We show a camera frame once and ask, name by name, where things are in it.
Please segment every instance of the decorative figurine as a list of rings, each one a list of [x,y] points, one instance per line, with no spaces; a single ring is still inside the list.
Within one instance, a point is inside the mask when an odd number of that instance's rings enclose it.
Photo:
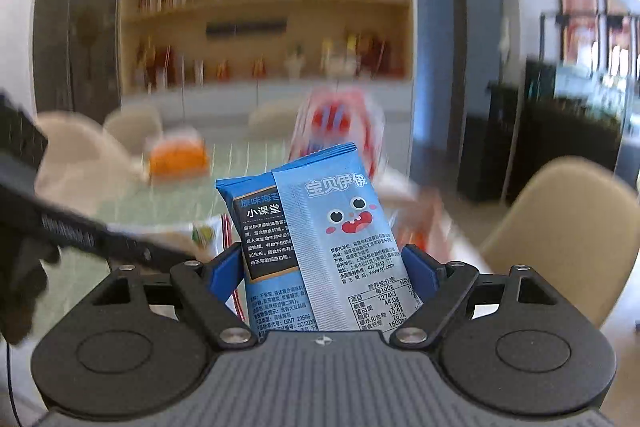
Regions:
[[[251,68],[251,76],[254,78],[264,78],[267,76],[267,67],[264,63],[264,57],[260,57],[254,61],[254,66]]]
[[[218,64],[216,67],[216,78],[218,80],[228,80],[230,78],[228,60],[223,60]]]
[[[302,68],[305,67],[306,58],[302,53],[302,46],[299,44],[296,46],[295,51],[289,54],[284,61],[284,67],[287,69],[289,78],[291,80],[299,80],[302,73]]]

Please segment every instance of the black cable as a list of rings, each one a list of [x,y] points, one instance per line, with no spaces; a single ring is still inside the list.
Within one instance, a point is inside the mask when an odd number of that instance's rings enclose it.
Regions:
[[[22,427],[22,423],[18,417],[18,411],[15,408],[14,387],[11,384],[11,346],[9,343],[6,343],[6,383],[9,388],[9,401],[11,402],[11,409],[14,411],[15,421],[18,427]]]

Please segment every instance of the doorway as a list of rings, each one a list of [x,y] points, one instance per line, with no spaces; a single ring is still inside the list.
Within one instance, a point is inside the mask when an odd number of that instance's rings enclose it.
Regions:
[[[447,158],[459,162],[467,117],[486,121],[486,87],[501,76],[502,0],[454,0],[454,58]]]

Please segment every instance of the screw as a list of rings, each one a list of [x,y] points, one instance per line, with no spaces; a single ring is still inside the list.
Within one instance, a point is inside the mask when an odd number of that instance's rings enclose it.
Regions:
[[[225,344],[244,344],[249,342],[250,339],[251,331],[244,328],[226,328],[220,333],[220,340]]]
[[[403,344],[420,344],[427,337],[427,333],[420,328],[400,328],[396,331],[396,338]]]

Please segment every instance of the shelf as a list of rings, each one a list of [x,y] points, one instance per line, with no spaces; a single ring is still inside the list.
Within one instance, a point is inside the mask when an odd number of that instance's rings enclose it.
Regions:
[[[410,5],[409,0],[194,0],[184,6],[175,7],[154,13],[138,13],[122,18],[122,23],[129,25],[149,20],[159,20],[161,18],[176,14],[192,14],[201,10],[215,8],[229,8],[235,6],[259,6],[261,4],[273,3],[334,3],[334,4],[370,4],[378,6],[405,6]]]
[[[125,96],[134,97],[134,96],[144,96],[144,95],[155,95],[155,94],[165,94],[170,95],[173,93],[184,92],[193,92],[200,89],[211,89],[211,88],[232,88],[238,86],[249,86],[249,85],[257,85],[260,86],[282,86],[282,87],[313,87],[321,84],[338,84],[342,89],[348,87],[380,87],[380,86],[389,86],[391,88],[397,86],[405,86],[410,85],[411,80],[405,77],[400,76],[377,76],[372,79],[364,79],[364,78],[327,78],[324,76],[318,75],[309,75],[303,76],[301,78],[286,78],[282,76],[268,76],[266,78],[245,78],[245,77],[237,77],[230,78],[229,80],[217,80],[214,78],[210,78],[205,80],[202,86],[197,86],[196,84],[184,84],[184,86],[176,86],[169,87],[165,90],[153,90],[152,92],[146,92],[145,90],[132,89],[125,93]]]

